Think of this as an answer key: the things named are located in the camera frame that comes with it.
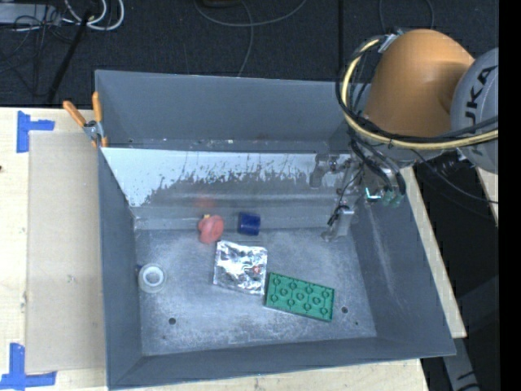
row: metal bracket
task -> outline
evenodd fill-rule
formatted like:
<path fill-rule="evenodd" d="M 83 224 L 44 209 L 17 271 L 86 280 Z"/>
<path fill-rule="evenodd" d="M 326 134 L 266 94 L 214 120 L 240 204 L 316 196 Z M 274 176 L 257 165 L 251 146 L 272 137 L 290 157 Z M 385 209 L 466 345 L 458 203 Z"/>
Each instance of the metal bracket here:
<path fill-rule="evenodd" d="M 98 121 L 90 121 L 89 123 L 85 123 L 83 125 L 83 131 L 89 138 L 95 141 L 98 140 L 98 135 L 100 138 L 105 137 L 105 130 L 103 129 L 103 125 Z"/>

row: wooden table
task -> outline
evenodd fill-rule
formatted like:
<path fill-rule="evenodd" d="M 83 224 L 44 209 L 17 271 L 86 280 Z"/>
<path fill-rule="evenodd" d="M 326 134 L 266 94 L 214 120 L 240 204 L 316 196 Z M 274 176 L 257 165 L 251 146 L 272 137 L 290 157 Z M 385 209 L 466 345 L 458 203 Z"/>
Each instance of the wooden table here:
<path fill-rule="evenodd" d="M 26 153 L 15 152 L 16 117 L 19 110 L 30 114 L 32 121 L 55 121 L 55 129 L 51 132 L 30 133 L 31 146 Z M 81 112 L 87 120 L 94 116 L 92 111 Z M 101 279 L 98 200 L 95 198 L 97 187 L 91 183 L 95 181 L 95 176 L 82 176 L 86 166 L 95 169 L 93 152 L 85 134 L 64 110 L 0 108 L 0 374 L 7 372 L 8 345 L 16 342 L 26 346 L 27 373 L 38 373 L 45 369 L 58 371 L 56 385 L 50 389 L 106 388 L 104 349 L 97 344 L 103 342 L 103 334 L 96 333 L 103 331 L 101 291 L 97 288 L 81 290 L 86 275 L 94 274 L 96 278 L 85 278 L 90 280 L 91 287 Z M 458 305 L 413 170 L 405 169 L 403 174 L 450 331 L 453 337 L 464 337 L 466 332 Z M 45 201 L 46 194 L 52 194 L 50 198 L 61 207 L 58 215 L 46 215 L 45 208 L 40 208 L 41 211 L 35 209 L 35 202 Z M 41 246 L 52 242 L 53 238 L 48 231 L 42 230 L 43 226 L 50 223 L 65 234 L 60 236 L 63 241 L 60 240 L 60 245 L 50 246 L 46 255 L 42 255 L 42 252 L 37 255 L 37 251 L 31 250 L 29 262 L 28 249 L 31 244 Z M 71 245 L 74 245 L 74 254 L 67 249 Z M 93 248 L 97 248 L 96 253 L 93 253 Z M 33 263 L 39 260 L 41 264 L 35 266 Z M 69 274 L 68 266 L 81 267 L 87 274 Z M 52 305 L 56 305 L 57 301 L 59 314 L 52 310 Z M 92 320 L 88 326 L 86 319 Z M 53 325 L 57 326 L 56 332 L 53 332 Z M 97 335 L 98 339 L 93 339 L 93 335 Z M 408 360 L 155 389 L 420 391 L 426 390 L 427 384 L 419 360 Z"/>

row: white cable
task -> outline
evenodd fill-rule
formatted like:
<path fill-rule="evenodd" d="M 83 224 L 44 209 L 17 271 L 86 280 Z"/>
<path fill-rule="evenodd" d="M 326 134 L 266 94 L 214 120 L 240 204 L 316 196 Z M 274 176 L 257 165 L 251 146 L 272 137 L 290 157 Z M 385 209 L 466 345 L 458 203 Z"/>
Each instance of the white cable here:
<path fill-rule="evenodd" d="M 120 6 L 120 18 L 114 24 L 112 24 L 110 26 L 105 26 L 105 27 L 96 25 L 96 23 L 101 21 L 107 14 L 107 2 L 105 0 L 101 0 L 101 1 L 103 4 L 103 13 L 97 19 L 87 22 L 87 27 L 90 29 L 99 30 L 99 31 L 110 31 L 110 30 L 114 30 L 114 29 L 118 28 L 123 23 L 123 19 L 125 18 L 125 5 L 123 3 L 123 0 L 117 0 L 118 4 Z M 65 3 L 65 6 L 67 7 L 68 11 L 71 13 L 72 17 L 74 17 L 74 19 L 76 19 L 78 22 L 81 22 L 81 17 L 72 9 L 68 0 L 63 0 L 63 2 Z M 76 22 L 74 22 L 74 20 L 70 20 L 70 19 L 63 18 L 63 20 L 68 23 L 76 23 Z"/>
<path fill-rule="evenodd" d="M 67 23 L 80 24 L 81 23 L 81 17 L 79 15 L 77 15 L 77 13 L 72 9 L 72 6 L 68 2 L 68 0 L 63 0 L 63 2 L 65 3 L 65 6 L 67 7 L 67 10 L 71 13 L 72 17 L 74 17 L 74 19 L 77 20 L 77 22 L 74 21 L 74 20 L 67 19 L 65 17 L 62 18 L 62 20 L 64 22 L 67 22 Z M 90 24 L 98 23 L 107 14 L 107 2 L 106 2 L 106 0 L 101 0 L 101 3 L 103 4 L 102 14 L 97 19 L 94 19 L 94 20 L 91 20 L 90 22 L 88 22 L 87 26 L 89 26 Z"/>

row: green lego plate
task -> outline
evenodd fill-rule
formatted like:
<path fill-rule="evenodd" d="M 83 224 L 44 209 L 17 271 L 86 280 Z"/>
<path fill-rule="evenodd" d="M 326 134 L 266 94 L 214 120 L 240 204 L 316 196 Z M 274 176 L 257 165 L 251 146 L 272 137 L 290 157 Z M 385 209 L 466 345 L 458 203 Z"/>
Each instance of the green lego plate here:
<path fill-rule="evenodd" d="M 330 322 L 334 299 L 333 288 L 274 272 L 269 274 L 267 307 Z"/>

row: blue block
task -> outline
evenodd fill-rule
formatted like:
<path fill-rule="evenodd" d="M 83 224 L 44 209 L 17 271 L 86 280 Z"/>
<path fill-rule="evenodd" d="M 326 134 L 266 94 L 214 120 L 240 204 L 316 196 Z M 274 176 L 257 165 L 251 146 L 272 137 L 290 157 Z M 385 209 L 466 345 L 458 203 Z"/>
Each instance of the blue block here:
<path fill-rule="evenodd" d="M 55 384 L 56 371 L 40 375 L 25 375 L 25 347 L 11 343 L 9 351 L 9 373 L 2 374 L 0 389 L 25 391 L 26 387 L 45 387 Z"/>
<path fill-rule="evenodd" d="M 257 236 L 261 228 L 261 216 L 251 213 L 239 213 L 239 233 Z"/>
<path fill-rule="evenodd" d="M 28 152 L 30 130 L 53 130 L 53 121 L 31 121 L 31 116 L 18 111 L 18 126 L 16 135 L 16 152 Z"/>

